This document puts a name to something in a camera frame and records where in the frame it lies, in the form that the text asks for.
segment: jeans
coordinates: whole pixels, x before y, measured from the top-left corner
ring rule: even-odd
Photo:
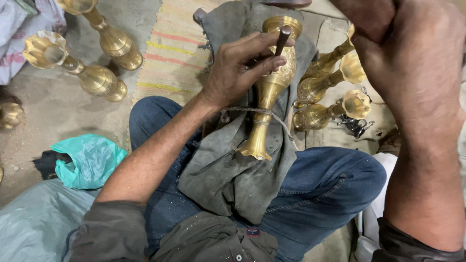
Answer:
[[[146,97],[137,102],[130,115],[132,149],[180,110],[180,105],[165,97]],[[189,139],[147,203],[147,255],[160,247],[162,237],[176,224],[202,210],[177,189],[177,180],[200,135],[199,130]],[[237,220],[239,227],[258,228],[277,238],[276,261],[301,261],[307,251],[364,210],[379,195],[386,179],[382,165],[361,151],[313,147],[296,155],[262,223],[252,226]]]

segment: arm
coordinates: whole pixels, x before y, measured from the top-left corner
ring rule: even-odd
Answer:
[[[286,63],[268,48],[277,40],[278,34],[257,32],[220,46],[207,85],[110,175],[70,239],[70,261],[145,261],[143,214],[148,199],[205,120]],[[291,39],[286,43],[293,45]]]
[[[391,175],[384,218],[432,248],[458,251],[465,232],[457,140],[465,120],[459,83],[465,21],[437,0],[400,0],[382,44],[352,41],[405,142]]]
[[[213,114],[243,96],[262,75],[286,63],[283,56],[272,56],[268,48],[277,40],[278,34],[257,32],[221,45],[207,85],[115,169],[95,202],[147,203],[191,135]],[[252,65],[254,58],[264,59]],[[246,70],[246,64],[252,67]]]

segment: vase neck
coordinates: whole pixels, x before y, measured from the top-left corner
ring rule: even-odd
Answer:
[[[75,59],[70,55],[63,61],[62,67],[71,75],[79,75],[86,69],[86,66],[81,60]]]
[[[92,28],[97,31],[102,31],[108,28],[107,20],[99,13],[97,8],[93,8],[89,13],[82,14],[89,23],[91,24]]]
[[[338,70],[337,72],[329,75],[322,79],[321,84],[318,85],[316,92],[327,90],[331,87],[336,86],[338,83],[343,82],[345,79],[343,78],[343,73]]]
[[[342,59],[347,53],[354,50],[354,46],[351,45],[350,39],[335,47],[335,49],[330,53],[329,61],[336,63],[338,60]]]
[[[329,106],[329,109],[327,110],[327,112],[332,117],[339,117],[346,113],[345,109],[343,108],[343,102]]]

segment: plastic bag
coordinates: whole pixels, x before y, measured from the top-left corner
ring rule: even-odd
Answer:
[[[105,137],[87,134],[50,146],[68,154],[73,162],[57,160],[55,172],[66,187],[96,189],[104,185],[115,167],[128,154]]]
[[[99,192],[51,179],[21,193],[0,210],[0,261],[61,262],[68,234]]]

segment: knee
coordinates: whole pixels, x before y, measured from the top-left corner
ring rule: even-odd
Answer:
[[[316,153],[328,161],[332,174],[345,178],[350,195],[359,203],[370,204],[382,191],[387,174],[371,155],[342,147],[321,147]]]
[[[141,122],[147,122],[149,119],[154,119],[154,117],[163,113],[178,112],[180,109],[180,105],[166,97],[144,97],[131,109],[130,127]]]
[[[349,155],[352,162],[351,169],[347,169],[350,183],[357,185],[354,189],[359,192],[354,193],[359,196],[360,201],[369,205],[385,185],[386,170],[380,162],[367,153],[352,150]]]

